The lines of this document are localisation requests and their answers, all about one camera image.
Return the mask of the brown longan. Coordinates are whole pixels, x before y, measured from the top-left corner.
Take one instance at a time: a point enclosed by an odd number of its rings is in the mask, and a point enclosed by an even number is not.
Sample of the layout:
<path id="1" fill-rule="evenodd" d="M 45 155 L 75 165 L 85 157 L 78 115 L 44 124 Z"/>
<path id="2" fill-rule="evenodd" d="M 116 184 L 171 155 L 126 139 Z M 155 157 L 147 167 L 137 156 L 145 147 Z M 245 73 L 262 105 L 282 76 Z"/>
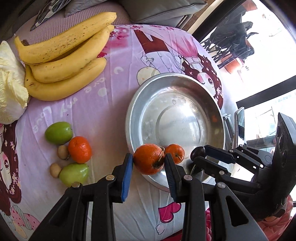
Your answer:
<path id="1" fill-rule="evenodd" d="M 60 145 L 57 149 L 57 155 L 61 160 L 67 160 L 69 158 L 68 146 Z"/>
<path id="2" fill-rule="evenodd" d="M 50 166 L 50 175 L 53 178 L 59 178 L 59 174 L 61 171 L 62 171 L 62 168 L 57 163 L 53 163 Z"/>

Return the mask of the dark cherry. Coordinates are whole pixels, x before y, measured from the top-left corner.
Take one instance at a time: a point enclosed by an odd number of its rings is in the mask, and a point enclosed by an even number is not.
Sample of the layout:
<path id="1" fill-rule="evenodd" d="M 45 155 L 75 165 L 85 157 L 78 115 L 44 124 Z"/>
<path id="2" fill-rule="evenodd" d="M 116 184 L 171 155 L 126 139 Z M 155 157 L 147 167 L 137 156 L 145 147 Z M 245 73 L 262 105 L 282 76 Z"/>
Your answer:
<path id="1" fill-rule="evenodd" d="M 196 147 L 195 149 L 192 150 L 190 159 L 194 161 L 197 157 L 206 157 L 206 151 L 204 146 Z"/>

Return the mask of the cartoon print tablecloth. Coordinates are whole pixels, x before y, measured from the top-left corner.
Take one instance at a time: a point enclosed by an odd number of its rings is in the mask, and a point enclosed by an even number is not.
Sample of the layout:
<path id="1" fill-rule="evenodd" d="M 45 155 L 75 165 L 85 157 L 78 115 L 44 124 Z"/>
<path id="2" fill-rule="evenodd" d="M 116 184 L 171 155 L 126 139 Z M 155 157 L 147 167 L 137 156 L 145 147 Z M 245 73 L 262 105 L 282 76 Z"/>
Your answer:
<path id="1" fill-rule="evenodd" d="M 66 190 L 49 173 L 51 164 L 65 164 L 44 137 L 52 123 L 69 122 L 75 136 L 90 142 L 88 183 L 94 183 L 123 162 L 128 151 L 126 112 L 135 92 L 150 77 L 166 72 L 189 75 L 211 92 L 223 114 L 236 111 L 222 72 L 183 30 L 118 26 L 101 54 L 107 66 L 85 88 L 60 101 L 31 99 L 18 121 L 1 125 L 1 217 L 17 240 L 30 238 Z"/>

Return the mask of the black white patterned pillow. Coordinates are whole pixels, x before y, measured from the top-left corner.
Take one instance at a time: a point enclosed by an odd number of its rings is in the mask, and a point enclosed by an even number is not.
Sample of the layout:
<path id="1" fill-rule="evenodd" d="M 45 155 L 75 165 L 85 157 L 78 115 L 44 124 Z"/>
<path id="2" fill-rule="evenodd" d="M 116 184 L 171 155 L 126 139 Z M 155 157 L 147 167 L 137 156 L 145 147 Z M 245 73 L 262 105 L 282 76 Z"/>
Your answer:
<path id="1" fill-rule="evenodd" d="M 38 12 L 37 17 L 35 18 L 34 24 L 30 28 L 30 31 L 36 29 L 43 22 L 48 20 L 55 13 L 64 8 L 69 4 L 70 0 L 51 0 L 46 1 L 45 6 Z"/>

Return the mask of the orange tangerine with stem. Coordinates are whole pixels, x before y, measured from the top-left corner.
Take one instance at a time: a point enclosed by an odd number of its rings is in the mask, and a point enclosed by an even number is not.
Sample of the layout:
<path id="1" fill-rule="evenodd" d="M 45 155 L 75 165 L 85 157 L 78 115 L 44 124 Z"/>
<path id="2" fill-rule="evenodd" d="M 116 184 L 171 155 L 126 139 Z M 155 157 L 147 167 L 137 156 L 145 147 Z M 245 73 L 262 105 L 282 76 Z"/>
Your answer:
<path id="1" fill-rule="evenodd" d="M 133 163 L 141 174 L 154 175 L 164 166 L 164 149 L 156 144 L 143 144 L 133 154 Z"/>

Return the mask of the black folding chair outside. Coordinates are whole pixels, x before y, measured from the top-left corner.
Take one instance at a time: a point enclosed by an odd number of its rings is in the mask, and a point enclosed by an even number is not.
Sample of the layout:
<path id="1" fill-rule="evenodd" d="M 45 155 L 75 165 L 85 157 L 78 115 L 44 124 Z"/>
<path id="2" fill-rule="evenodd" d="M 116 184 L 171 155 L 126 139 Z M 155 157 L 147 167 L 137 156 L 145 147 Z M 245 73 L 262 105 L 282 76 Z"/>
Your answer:
<path id="1" fill-rule="evenodd" d="M 242 17 L 248 11 L 256 9 L 254 1 L 245 1 L 225 17 L 201 42 L 208 53 L 214 54 L 212 58 L 218 68 L 229 67 L 235 60 L 244 63 L 247 57 L 254 54 L 254 48 L 248 39 L 257 35 L 258 32 L 251 32 L 253 22 L 244 22 Z"/>

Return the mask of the banana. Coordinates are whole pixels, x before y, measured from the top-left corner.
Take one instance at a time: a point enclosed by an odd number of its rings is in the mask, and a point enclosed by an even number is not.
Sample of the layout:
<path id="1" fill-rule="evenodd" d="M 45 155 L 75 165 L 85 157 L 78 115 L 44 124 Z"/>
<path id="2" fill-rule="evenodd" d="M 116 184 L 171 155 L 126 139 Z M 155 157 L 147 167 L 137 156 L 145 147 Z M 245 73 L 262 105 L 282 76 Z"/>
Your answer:
<path id="1" fill-rule="evenodd" d="M 46 41 L 25 46 L 17 36 L 14 39 L 14 43 L 20 59 L 24 63 L 28 65 L 43 64 L 61 56 L 89 39 L 103 28 L 112 24 L 116 18 L 116 12 L 102 12 Z"/>
<path id="2" fill-rule="evenodd" d="M 114 26 L 108 25 L 66 57 L 40 65 L 31 65 L 34 78 L 41 83 L 53 83 L 73 77 L 97 58 L 113 30 Z"/>
<path id="3" fill-rule="evenodd" d="M 106 67 L 107 60 L 105 58 L 96 58 L 87 64 L 75 76 L 53 82 L 38 82 L 32 74 L 31 68 L 26 66 L 26 74 L 24 79 L 24 87 L 30 96 L 42 101 L 57 101 L 64 99 L 83 89 L 98 77 Z"/>

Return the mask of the middle banana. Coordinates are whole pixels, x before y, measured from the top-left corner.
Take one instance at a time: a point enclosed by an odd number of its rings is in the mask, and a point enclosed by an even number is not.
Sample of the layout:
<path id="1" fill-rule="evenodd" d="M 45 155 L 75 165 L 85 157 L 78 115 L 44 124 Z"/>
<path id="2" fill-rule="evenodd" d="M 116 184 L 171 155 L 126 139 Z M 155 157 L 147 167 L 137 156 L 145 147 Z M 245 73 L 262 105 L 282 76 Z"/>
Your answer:
<path id="1" fill-rule="evenodd" d="M 73 77 L 97 58 L 113 30 L 114 26 L 108 25 L 66 57 L 40 65 L 31 65 L 34 78 L 41 83 L 53 83 Z"/>

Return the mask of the grey sofa cushion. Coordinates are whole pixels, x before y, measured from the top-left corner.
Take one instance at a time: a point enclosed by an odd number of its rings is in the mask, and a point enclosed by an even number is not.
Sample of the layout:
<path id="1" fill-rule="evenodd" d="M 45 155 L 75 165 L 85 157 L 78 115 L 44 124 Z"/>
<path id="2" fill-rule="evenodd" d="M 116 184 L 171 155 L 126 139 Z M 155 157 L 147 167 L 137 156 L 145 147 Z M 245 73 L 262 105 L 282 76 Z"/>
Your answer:
<path id="1" fill-rule="evenodd" d="M 188 16 L 199 12 L 207 3 L 205 1 L 174 0 L 134 0 L 120 1 L 133 23 L 167 25 L 177 27 Z"/>

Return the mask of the green jujube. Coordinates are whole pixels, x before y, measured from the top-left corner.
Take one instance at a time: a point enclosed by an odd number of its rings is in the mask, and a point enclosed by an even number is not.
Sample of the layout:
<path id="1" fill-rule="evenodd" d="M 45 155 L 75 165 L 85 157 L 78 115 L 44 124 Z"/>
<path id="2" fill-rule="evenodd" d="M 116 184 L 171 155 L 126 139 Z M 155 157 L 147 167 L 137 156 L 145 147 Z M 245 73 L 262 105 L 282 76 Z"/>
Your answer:
<path id="1" fill-rule="evenodd" d="M 63 145 L 73 138 L 72 126 L 65 121 L 50 125 L 45 131 L 45 138 L 55 145 Z"/>
<path id="2" fill-rule="evenodd" d="M 71 163 L 65 166 L 59 174 L 59 179 L 67 187 L 71 187 L 74 182 L 85 183 L 88 179 L 89 167 L 86 163 Z"/>

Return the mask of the orange flower pot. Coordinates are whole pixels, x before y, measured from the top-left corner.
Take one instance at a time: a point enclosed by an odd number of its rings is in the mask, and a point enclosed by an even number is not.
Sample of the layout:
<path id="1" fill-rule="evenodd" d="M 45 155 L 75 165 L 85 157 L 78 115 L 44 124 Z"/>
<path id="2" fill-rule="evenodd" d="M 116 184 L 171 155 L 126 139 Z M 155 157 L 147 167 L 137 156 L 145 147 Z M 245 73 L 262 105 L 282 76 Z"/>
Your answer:
<path id="1" fill-rule="evenodd" d="M 240 70 L 244 65 L 244 61 L 240 58 L 236 58 L 227 65 L 224 66 L 226 71 L 230 74 L 235 73 L 236 71 Z"/>

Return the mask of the light grey cushion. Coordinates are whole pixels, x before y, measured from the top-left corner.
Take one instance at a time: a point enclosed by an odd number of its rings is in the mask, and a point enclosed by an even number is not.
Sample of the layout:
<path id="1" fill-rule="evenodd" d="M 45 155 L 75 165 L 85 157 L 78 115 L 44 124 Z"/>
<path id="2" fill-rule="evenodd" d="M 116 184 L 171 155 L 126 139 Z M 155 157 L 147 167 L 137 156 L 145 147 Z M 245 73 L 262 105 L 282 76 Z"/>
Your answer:
<path id="1" fill-rule="evenodd" d="M 65 9 L 65 17 L 75 14 L 84 9 L 101 4 L 106 0 L 71 0 Z"/>

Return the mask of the top banana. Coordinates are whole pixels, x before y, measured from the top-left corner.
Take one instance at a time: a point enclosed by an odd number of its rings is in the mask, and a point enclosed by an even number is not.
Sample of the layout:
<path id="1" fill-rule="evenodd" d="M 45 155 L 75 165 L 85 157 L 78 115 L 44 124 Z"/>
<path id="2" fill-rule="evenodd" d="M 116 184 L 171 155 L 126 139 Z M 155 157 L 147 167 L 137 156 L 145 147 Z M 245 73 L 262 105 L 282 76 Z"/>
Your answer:
<path id="1" fill-rule="evenodd" d="M 28 65 L 43 64 L 61 56 L 89 39 L 103 28 L 112 24 L 116 18 L 116 12 L 102 12 L 46 41 L 25 46 L 17 36 L 14 39 L 14 43 L 20 59 L 24 63 Z"/>

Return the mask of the round steel tray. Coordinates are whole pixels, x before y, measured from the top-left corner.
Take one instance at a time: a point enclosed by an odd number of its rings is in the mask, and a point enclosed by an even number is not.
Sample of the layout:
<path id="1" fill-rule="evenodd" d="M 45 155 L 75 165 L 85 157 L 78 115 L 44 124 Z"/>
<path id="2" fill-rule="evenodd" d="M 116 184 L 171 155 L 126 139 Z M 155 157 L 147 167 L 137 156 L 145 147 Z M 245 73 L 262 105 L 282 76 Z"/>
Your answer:
<path id="1" fill-rule="evenodd" d="M 213 96 L 194 78 L 178 73 L 153 76 L 139 87 L 127 110 L 125 135 L 131 153 L 143 144 L 180 145 L 186 174 L 193 168 L 193 149 L 225 147 L 223 118 Z"/>

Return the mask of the napa cabbage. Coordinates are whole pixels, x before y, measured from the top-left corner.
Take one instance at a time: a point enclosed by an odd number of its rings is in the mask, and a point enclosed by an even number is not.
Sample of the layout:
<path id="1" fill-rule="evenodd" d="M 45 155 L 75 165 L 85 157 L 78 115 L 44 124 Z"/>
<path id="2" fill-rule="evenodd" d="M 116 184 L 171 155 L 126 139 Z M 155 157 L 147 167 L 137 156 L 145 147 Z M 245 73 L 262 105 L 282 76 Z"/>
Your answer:
<path id="1" fill-rule="evenodd" d="M 18 120 L 25 112 L 30 97 L 24 87 L 25 68 L 15 57 L 8 42 L 1 42 L 1 124 Z"/>

